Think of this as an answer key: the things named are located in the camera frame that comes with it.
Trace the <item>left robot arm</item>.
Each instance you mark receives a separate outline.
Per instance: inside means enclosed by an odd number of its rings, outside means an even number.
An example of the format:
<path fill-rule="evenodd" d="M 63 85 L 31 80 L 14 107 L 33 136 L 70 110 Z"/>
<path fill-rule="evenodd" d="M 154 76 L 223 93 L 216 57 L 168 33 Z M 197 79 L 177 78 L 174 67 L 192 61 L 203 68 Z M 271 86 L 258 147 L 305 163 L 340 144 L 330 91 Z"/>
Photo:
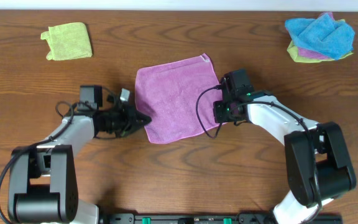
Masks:
<path fill-rule="evenodd" d="M 101 85 L 80 86 L 80 99 L 69 104 L 59 127 L 43 141 L 12 152 L 7 212 L 11 223 L 114 223 L 114 215 L 80 200 L 74 158 L 99 133 L 124 138 L 151 122 L 120 95 Z"/>

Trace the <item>purple microfiber cloth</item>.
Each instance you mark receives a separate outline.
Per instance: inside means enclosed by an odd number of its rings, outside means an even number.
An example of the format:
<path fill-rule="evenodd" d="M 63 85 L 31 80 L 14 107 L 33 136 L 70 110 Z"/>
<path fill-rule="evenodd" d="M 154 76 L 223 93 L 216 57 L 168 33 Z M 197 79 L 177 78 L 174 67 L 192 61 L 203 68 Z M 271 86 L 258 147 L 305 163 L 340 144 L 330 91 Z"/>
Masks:
<path fill-rule="evenodd" d="M 145 126 L 149 141 L 168 144 L 217 127 L 213 103 L 222 99 L 222 93 L 209 89 L 218 84 L 212 61 L 200 56 L 139 69 L 135 105 L 152 118 Z M 209 92 L 199 100 L 205 90 Z"/>

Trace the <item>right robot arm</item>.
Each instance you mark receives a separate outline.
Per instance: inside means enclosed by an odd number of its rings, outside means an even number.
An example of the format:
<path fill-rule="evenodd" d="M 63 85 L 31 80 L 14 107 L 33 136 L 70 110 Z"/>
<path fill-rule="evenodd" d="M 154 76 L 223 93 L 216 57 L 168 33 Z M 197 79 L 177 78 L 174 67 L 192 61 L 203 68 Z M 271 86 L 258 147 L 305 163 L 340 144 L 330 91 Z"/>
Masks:
<path fill-rule="evenodd" d="M 337 123 L 304 118 L 271 92 L 254 90 L 244 69 L 225 74 L 217 89 L 223 94 L 214 102 L 218 124 L 251 123 L 284 146 L 290 191 L 266 223 L 321 222 L 326 204 L 355 189 L 356 173 Z"/>

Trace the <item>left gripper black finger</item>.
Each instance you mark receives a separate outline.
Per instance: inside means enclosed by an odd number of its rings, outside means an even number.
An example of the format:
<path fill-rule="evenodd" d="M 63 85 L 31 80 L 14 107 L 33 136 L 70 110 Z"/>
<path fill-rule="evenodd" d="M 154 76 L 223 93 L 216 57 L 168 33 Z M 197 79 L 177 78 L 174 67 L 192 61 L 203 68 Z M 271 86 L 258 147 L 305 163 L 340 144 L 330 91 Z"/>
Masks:
<path fill-rule="evenodd" d="M 148 125 L 151 122 L 151 120 L 144 120 L 144 119 L 138 119 L 136 121 L 133 121 L 131 123 L 131 134 L 135 133 L 136 131 L 144 128 L 146 125 Z"/>
<path fill-rule="evenodd" d="M 141 113 L 140 111 L 135 112 L 137 120 L 141 122 L 151 122 L 152 118 L 146 114 Z"/>

